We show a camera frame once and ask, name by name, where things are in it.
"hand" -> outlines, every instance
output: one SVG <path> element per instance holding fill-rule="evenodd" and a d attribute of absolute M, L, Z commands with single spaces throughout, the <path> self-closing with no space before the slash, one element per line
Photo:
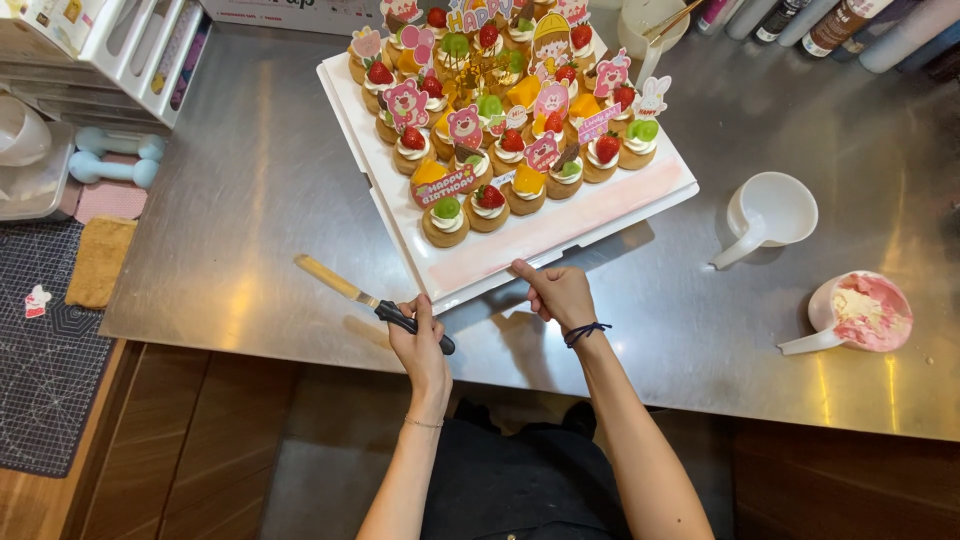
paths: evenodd
<path fill-rule="evenodd" d="M 430 300 L 420 294 L 411 302 L 397 304 L 405 317 L 417 317 L 418 332 L 411 334 L 403 328 L 388 324 L 390 346 L 407 370 L 414 394 L 434 395 L 449 393 L 452 386 L 450 368 L 440 351 L 444 337 L 444 323 L 433 317 Z"/>
<path fill-rule="evenodd" d="M 538 272 L 519 258 L 512 266 L 530 283 L 530 290 L 527 291 L 530 309 L 546 322 L 557 319 L 564 334 L 597 320 L 590 283 L 587 274 L 580 268 L 565 266 Z"/>

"bracelet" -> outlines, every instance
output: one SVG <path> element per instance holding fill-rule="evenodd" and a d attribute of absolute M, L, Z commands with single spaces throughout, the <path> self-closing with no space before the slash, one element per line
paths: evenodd
<path fill-rule="evenodd" d="M 564 335 L 564 343 L 566 343 L 567 349 L 573 349 L 573 344 L 576 343 L 581 336 L 586 335 L 587 337 L 590 337 L 593 331 L 607 331 L 606 329 L 608 328 L 613 328 L 613 325 L 605 325 L 597 322 L 590 323 L 584 327 L 575 328 Z"/>
<path fill-rule="evenodd" d="M 404 414 L 404 415 L 403 415 L 403 421 L 406 422 L 407 424 L 412 424 L 412 425 L 414 425 L 414 426 L 420 426 L 421 428 L 440 428 L 440 427 L 442 427 L 442 426 L 444 425 L 444 421 L 443 421 L 443 420 L 441 420 L 441 421 L 440 421 L 440 424 L 437 424 L 436 426 L 434 426 L 433 424 L 424 424 L 424 423 L 421 422 L 420 420 L 414 420 L 414 419 L 410 418 L 410 415 L 408 415 L 408 414 Z"/>

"pink mat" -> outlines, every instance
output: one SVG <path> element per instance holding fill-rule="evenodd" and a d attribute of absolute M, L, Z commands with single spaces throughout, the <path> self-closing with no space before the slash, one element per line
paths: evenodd
<path fill-rule="evenodd" d="M 146 202 L 147 192 L 133 182 L 101 180 L 84 186 L 74 217 L 84 225 L 98 215 L 136 219 Z"/>

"offset spatula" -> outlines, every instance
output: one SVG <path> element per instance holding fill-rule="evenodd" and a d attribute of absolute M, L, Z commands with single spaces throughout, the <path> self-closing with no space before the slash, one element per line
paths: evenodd
<path fill-rule="evenodd" d="M 294 263 L 304 272 L 310 274 L 314 278 L 317 278 L 323 282 L 324 285 L 339 292 L 348 300 L 363 304 L 364 306 L 372 307 L 373 312 L 376 313 L 376 316 L 379 317 L 381 321 L 394 323 L 410 333 L 417 333 L 417 320 L 411 319 L 410 317 L 404 317 L 403 313 L 400 312 L 400 308 L 397 307 L 393 302 L 389 300 L 375 299 L 373 296 L 358 289 L 353 285 L 353 283 L 341 278 L 333 270 L 323 266 L 309 255 L 299 254 L 294 256 Z M 455 348 L 456 347 L 453 345 L 453 340 L 444 335 L 444 337 L 440 340 L 440 350 L 443 351 L 445 355 L 449 356 L 453 354 Z"/>

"cardboard box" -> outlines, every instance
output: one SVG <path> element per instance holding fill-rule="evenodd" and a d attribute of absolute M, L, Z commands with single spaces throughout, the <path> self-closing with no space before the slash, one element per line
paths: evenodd
<path fill-rule="evenodd" d="M 224 22 L 273 26 L 349 36 L 364 25 L 380 25 L 379 0 L 201 0 L 213 18 Z"/>
<path fill-rule="evenodd" d="M 0 56 L 6 60 L 64 63 L 52 42 L 75 60 L 105 0 L 0 2 Z"/>

